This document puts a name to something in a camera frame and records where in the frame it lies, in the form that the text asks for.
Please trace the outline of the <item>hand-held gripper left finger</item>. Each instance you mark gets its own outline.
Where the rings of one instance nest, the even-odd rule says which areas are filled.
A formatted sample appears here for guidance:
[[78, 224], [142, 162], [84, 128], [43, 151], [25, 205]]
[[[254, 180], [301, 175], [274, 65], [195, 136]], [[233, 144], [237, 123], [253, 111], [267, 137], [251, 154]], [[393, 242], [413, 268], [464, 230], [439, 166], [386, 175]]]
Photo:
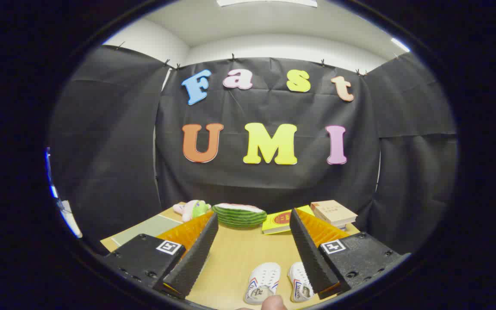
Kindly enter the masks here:
[[204, 267], [218, 228], [218, 216], [209, 211], [157, 237], [138, 234], [102, 262], [139, 287], [185, 299]]

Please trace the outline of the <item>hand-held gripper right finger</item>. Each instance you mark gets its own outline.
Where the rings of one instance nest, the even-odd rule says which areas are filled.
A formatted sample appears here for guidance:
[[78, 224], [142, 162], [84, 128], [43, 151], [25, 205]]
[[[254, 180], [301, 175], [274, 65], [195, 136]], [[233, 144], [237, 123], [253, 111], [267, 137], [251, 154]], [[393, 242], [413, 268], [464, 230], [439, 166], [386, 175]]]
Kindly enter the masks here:
[[291, 210], [289, 226], [320, 299], [370, 284], [411, 255], [394, 251], [367, 232], [348, 234], [298, 209]]

